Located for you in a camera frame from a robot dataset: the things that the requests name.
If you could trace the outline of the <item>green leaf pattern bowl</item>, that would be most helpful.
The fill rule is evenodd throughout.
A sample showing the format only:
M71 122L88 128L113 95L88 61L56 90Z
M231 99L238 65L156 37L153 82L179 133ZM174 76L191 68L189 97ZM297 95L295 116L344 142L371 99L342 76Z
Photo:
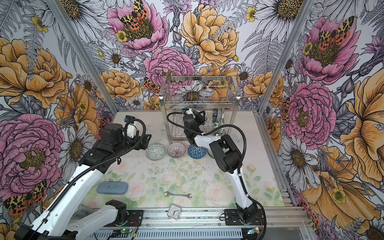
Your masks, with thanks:
M218 130L214 132L214 135L223 136L226 133L226 129L221 128L221 126L223 126L223 125L224 125L224 122L222 120L215 122L214 129L218 129Z

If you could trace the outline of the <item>dark grey patterned bowl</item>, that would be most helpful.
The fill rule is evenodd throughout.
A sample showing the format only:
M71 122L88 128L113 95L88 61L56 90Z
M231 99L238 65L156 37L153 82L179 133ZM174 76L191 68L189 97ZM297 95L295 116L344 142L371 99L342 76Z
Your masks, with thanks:
M212 122L217 123L224 119L224 113L222 109L214 109L212 114Z

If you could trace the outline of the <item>mint green striped bowl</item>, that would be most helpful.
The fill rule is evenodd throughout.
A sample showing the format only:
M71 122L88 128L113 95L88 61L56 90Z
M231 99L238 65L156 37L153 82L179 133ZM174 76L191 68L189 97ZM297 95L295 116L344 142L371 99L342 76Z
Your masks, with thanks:
M212 150L211 149L207 149L207 153L208 153L208 155L211 157L211 158L215 158L214 157L214 154L213 154L213 152L212 152Z

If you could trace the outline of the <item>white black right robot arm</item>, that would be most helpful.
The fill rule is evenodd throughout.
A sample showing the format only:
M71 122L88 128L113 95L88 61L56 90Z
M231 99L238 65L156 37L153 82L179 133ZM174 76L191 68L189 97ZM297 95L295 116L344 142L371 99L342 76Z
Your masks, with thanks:
M258 211L258 204L249 195L245 182L242 177L243 160L246 153L246 138L244 132L237 126L228 124L214 128L208 133L204 133L200 126L206 122L206 113L204 111L193 111L192 109L183 109L184 133L190 144L211 150L217 166L228 175L235 193L236 207L242 223L248 224ZM243 138L243 151L240 151L231 136L224 134L218 135L218 131L224 128L237 130Z

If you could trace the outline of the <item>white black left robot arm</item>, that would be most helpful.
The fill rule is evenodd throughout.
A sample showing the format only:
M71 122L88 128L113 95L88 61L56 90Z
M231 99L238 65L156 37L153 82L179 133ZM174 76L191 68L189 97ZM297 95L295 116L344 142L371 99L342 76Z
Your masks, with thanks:
M16 240L84 240L100 228L113 224L124 225L128 220L127 205L108 201L100 210L79 221L71 222L81 202L93 185L113 163L132 150L148 147L151 135L139 119L131 119L124 126L109 124L102 129L102 137L79 162L73 176L49 207L28 226L20 224Z

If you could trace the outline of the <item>blue geometric pattern bowl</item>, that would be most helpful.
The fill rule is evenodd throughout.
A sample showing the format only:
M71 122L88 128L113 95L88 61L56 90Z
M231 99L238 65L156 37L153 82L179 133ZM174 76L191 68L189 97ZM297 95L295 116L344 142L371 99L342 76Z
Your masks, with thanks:
M207 154L207 149L204 147L197 147L190 145L188 147L188 155L193 159L201 159Z

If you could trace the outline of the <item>pink striped bowl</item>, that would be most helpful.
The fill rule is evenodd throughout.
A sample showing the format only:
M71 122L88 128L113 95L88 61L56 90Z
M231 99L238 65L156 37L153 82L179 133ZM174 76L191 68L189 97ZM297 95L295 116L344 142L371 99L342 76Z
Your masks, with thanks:
M168 146L167 153L171 158L181 158L186 153L186 147L183 143L174 142Z

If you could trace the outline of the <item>pale green patterned bowl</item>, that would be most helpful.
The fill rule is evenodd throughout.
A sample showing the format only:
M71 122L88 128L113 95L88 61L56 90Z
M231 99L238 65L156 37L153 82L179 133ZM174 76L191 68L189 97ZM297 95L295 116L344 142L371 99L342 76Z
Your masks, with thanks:
M165 147L162 144L152 144L146 150L146 157L151 161L160 161L166 155Z

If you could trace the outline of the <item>steel open-end wrench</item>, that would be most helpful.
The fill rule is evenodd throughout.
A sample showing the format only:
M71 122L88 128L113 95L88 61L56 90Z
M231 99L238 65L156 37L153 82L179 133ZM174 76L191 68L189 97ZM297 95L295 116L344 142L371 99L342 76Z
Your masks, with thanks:
M176 194L176 193L171 193L169 191L166 191L164 193L164 197L166 197L166 198L169 198L169 197L181 197L181 198L191 199L193 196L192 196L192 194Z

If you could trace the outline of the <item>small white square clock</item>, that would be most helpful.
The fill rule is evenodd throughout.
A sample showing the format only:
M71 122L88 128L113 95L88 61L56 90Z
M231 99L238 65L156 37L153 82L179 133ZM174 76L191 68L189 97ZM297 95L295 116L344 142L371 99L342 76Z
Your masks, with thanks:
M180 218L180 215L182 213L182 207L172 204L167 212L167 217L169 219L177 221Z

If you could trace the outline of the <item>green circuit board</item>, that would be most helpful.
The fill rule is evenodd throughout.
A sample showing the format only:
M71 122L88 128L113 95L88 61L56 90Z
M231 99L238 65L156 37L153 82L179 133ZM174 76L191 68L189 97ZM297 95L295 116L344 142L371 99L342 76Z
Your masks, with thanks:
M131 239L133 237L133 231L132 229L121 229L116 232L114 238L129 238Z
M254 227L247 231L247 235L254 235L254 234L258 235L259 233L260 233L259 227Z

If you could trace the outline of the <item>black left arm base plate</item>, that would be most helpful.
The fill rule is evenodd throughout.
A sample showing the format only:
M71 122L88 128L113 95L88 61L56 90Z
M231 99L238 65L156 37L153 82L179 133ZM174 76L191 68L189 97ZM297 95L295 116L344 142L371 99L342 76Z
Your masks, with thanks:
M127 210L127 219L122 227L140 227L144 218L143 210Z

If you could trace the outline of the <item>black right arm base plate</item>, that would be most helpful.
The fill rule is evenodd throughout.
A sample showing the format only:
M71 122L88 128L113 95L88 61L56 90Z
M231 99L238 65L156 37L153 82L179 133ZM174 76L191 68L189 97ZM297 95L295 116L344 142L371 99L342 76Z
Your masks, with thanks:
M256 211L224 209L224 221L226 226L261 226L265 224L264 213L261 209Z

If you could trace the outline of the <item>aluminium front rail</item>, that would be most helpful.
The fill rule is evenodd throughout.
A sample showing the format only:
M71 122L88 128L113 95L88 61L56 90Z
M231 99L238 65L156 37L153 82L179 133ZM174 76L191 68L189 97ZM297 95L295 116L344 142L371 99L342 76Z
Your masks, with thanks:
M135 217L124 228L138 226L143 229L190 229L190 228L250 228L263 226L268 228L309 227L310 220L303 207L265 207L262 224L258 218L244 225L238 220L236 208L182 208L178 220L168 217L169 208L144 208L140 217Z

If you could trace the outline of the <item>right aluminium corner post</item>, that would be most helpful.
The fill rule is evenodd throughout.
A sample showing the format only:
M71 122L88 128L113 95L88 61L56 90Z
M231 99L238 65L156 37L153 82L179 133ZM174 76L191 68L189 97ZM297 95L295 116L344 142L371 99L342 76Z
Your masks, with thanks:
M262 102L258 109L258 114L261 115L264 110L266 109L267 103L269 102L272 93L276 87L276 85L279 82L279 78L281 76L281 73L283 71L283 68L290 56L290 52L294 47L294 44L297 42L297 39L299 37L299 34L301 33L302 29L305 27L306 21L310 15L310 12L313 7L312 1L303 1L302 7L299 11L298 17L296 19L296 22L293 26L293 29L290 33L290 35L287 38L287 42L283 48L283 51L279 57L279 60L277 62L277 65L274 69L274 72L271 76L271 81L266 88L266 92L264 96L262 97Z

